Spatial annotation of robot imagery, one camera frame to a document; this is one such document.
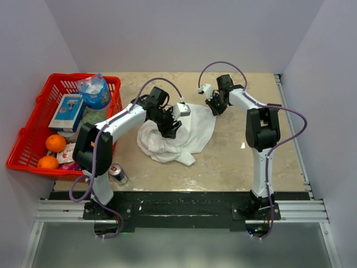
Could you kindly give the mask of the white printed t-shirt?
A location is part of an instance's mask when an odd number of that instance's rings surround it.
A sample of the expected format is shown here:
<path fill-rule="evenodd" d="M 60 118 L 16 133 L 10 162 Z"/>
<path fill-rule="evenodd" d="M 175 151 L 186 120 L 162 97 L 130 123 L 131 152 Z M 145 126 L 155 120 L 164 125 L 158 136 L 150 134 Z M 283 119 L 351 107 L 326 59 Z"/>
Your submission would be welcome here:
<path fill-rule="evenodd" d="M 198 104 L 188 104 L 191 113 L 181 117 L 176 138 L 164 138 L 152 121 L 146 121 L 138 130 L 137 145 L 141 151 L 152 160 L 161 163 L 177 161 L 186 166 L 196 160 L 194 154 L 199 154 L 210 141 L 216 117 L 210 108 Z"/>

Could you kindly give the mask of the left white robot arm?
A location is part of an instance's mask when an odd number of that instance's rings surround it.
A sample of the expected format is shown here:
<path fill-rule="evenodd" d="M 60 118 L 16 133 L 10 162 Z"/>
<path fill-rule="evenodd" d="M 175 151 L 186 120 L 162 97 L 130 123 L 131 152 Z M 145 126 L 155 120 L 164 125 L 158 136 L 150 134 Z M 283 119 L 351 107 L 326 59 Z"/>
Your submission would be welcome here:
<path fill-rule="evenodd" d="M 154 87 L 150 94 L 132 100 L 124 110 L 109 119 L 95 125 L 81 125 L 73 160 L 89 180 L 89 189 L 85 195 L 90 194 L 98 203 L 95 211 L 103 219 L 112 218 L 115 214 L 115 205 L 110 202 L 114 193 L 109 183 L 108 170 L 113 162 L 112 150 L 116 141 L 147 120 L 157 125 L 162 137 L 174 139 L 182 125 L 179 119 L 190 115 L 190 109 L 183 101 L 166 108 L 168 99 L 167 92 Z"/>

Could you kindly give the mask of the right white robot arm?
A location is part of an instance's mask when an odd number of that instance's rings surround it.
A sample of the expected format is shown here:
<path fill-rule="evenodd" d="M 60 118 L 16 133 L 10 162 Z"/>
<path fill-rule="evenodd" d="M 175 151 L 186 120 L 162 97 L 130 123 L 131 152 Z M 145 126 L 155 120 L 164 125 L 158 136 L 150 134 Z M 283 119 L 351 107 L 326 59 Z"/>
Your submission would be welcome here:
<path fill-rule="evenodd" d="M 198 93 L 206 97 L 205 103 L 214 116 L 219 116 L 228 106 L 238 107 L 245 113 L 245 139 L 253 153 L 253 186 L 250 191 L 252 202 L 248 212 L 254 219 L 262 219 L 268 213 L 268 207 L 274 203 L 273 186 L 269 181 L 272 174 L 271 149 L 281 138 L 278 108 L 269 107 L 246 93 L 240 84 L 235 85 L 230 75 L 221 75 L 216 79 L 218 88 L 204 84 Z"/>

